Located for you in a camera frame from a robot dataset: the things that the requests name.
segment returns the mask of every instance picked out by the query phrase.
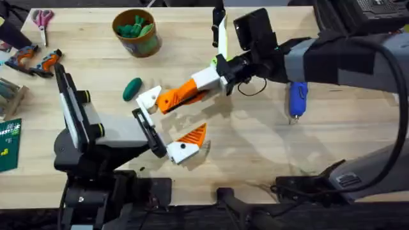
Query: cup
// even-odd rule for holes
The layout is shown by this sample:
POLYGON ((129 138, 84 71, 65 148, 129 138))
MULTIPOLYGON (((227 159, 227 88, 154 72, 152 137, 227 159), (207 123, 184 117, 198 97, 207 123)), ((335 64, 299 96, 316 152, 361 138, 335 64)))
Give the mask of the cup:
POLYGON ((112 22, 112 30, 116 37, 120 40, 124 48, 126 48, 132 55, 137 58, 144 58, 153 55, 160 48, 160 39, 157 34, 155 20, 153 16, 144 10, 132 9, 120 13, 112 22), (135 24, 135 16, 140 16, 145 19, 144 24, 153 24, 152 28, 143 36, 138 38, 124 38, 118 34, 116 28, 118 26, 125 26, 127 24, 135 24))

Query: pink scissors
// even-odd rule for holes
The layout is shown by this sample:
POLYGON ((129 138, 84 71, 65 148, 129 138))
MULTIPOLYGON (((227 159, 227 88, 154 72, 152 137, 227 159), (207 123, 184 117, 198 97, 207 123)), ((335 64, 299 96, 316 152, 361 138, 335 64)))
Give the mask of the pink scissors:
POLYGON ((43 40, 44 46, 47 46, 47 37, 45 35, 45 29, 51 18, 54 16, 54 12, 51 10, 35 10, 31 16, 33 22, 38 26, 41 33, 41 39, 43 40))

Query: wooden surface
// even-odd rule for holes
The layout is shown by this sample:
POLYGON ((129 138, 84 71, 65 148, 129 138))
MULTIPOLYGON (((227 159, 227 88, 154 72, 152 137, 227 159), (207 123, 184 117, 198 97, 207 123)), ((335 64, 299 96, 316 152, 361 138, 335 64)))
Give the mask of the wooden surface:
MULTIPOLYGON (((122 100, 131 79, 142 78, 144 89, 175 88, 207 67, 217 52, 212 47, 211 8, 152 8, 163 45, 154 56, 136 59, 111 29, 113 18, 123 10, 55 9, 48 27, 49 47, 30 65, 61 49, 66 71, 78 89, 91 92, 98 112, 132 117, 136 103, 122 100)), ((252 10, 227 9, 229 56, 242 52, 232 21, 252 10)), ((279 42, 318 32, 312 8, 268 8, 268 13, 279 42)), ((22 30, 41 42, 30 20, 22 30)), ((16 115, 22 118, 19 167, 0 174, 0 209, 56 207, 66 177, 53 166, 54 140, 65 127, 55 78, 30 77, 10 68, 0 74, 30 88, 16 115)), ((242 89, 255 92, 262 83, 255 78, 242 89)), ((276 176, 320 173, 342 158, 359 157, 393 142, 398 117, 389 94, 324 84, 310 84, 309 92, 307 112, 291 126, 284 106, 285 85, 272 82, 257 96, 235 91, 229 98, 211 98, 166 116, 156 113, 158 131, 174 139, 207 122, 204 148, 179 166, 146 152, 122 168, 139 172, 145 167, 141 176, 172 178, 173 204, 214 203, 217 187, 233 187, 246 202, 273 203, 266 189, 276 176)), ((402 199, 407 200, 407 194, 367 200, 402 199)))

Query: cable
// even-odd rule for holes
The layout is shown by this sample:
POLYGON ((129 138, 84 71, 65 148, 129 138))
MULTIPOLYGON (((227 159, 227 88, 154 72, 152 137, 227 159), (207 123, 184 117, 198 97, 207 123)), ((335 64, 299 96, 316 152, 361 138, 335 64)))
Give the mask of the cable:
POLYGON ((232 214, 232 212, 230 211, 229 207, 227 206, 227 204, 224 204, 224 209, 226 211, 226 213, 229 215, 233 225, 235 226, 236 230, 241 230, 242 228, 237 224, 237 219, 235 218, 235 216, 232 214))
POLYGON ((63 218, 64 201, 65 201, 66 191, 68 190, 69 181, 70 181, 70 176, 68 176, 66 179, 64 190, 63 190, 63 195, 61 196, 61 200, 59 201, 58 216, 57 216, 57 230, 62 230, 61 219, 63 218))
POLYGON ((139 226, 139 229, 138 229, 138 230, 142 230, 143 225, 145 224, 146 220, 148 219, 150 213, 151 213, 150 211, 147 211, 147 212, 146 212, 146 214, 145 214, 145 216, 143 217, 142 222, 141 222, 141 225, 139 226))
POLYGON ((242 95, 244 95, 244 96, 256 96, 257 94, 263 92, 264 89, 266 89, 266 87, 267 87, 267 80, 266 80, 265 78, 263 78, 263 79, 264 79, 264 86, 263 86, 257 93, 253 93, 253 94, 244 93, 244 92, 240 89, 240 86, 243 84, 243 82, 240 82, 240 83, 237 85, 237 90, 238 90, 242 95))
POLYGON ((383 179, 385 179, 385 177, 390 173, 390 170, 394 167, 395 163, 397 162, 401 154, 402 147, 406 140, 406 133, 408 131, 408 110, 409 110, 408 90, 407 90, 407 85, 406 85, 405 78, 403 76, 402 69, 400 68, 396 58, 393 56, 393 54, 388 49, 386 49, 384 46, 379 45, 377 43, 373 43, 373 42, 369 42, 369 41, 365 41, 365 40, 357 39, 357 38, 349 38, 347 41, 353 42, 356 45, 359 45, 361 47, 366 47, 366 48, 379 52, 386 59, 388 65, 390 66, 391 72, 393 74, 393 77, 396 83, 397 94, 399 95, 399 129, 397 131, 397 138, 396 138, 394 147, 392 149, 392 152, 390 154, 390 157, 387 163, 385 164, 383 169, 380 171, 380 173, 377 176, 375 176, 370 182, 366 183, 365 185, 361 185, 355 188, 344 188, 344 189, 338 189, 338 190, 322 190, 321 192, 316 192, 316 193, 311 193, 311 194, 306 194, 301 191, 290 190, 289 188, 285 188, 286 190, 295 192, 297 194, 300 194, 301 196, 307 196, 310 198, 314 198, 314 197, 322 196, 325 194, 340 194, 340 193, 347 193, 347 192, 358 192, 358 191, 367 189, 369 187, 372 187, 378 184, 383 179))
POLYGON ((200 207, 200 208, 191 208, 189 210, 183 210, 182 212, 170 212, 170 211, 151 211, 152 214, 156 214, 156 215, 177 215, 177 214, 188 214, 188 213, 192 213, 194 211, 200 211, 200 210, 206 210, 209 208, 214 208, 216 207, 217 204, 212 204, 212 205, 208 205, 208 206, 204 206, 204 207, 200 207))

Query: blue object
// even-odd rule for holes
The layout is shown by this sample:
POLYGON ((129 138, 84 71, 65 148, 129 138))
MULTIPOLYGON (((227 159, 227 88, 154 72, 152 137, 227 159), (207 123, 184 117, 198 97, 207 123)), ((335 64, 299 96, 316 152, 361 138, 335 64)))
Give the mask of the blue object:
POLYGON ((308 85, 306 82, 292 82, 289 87, 289 115, 298 119, 307 109, 308 85))

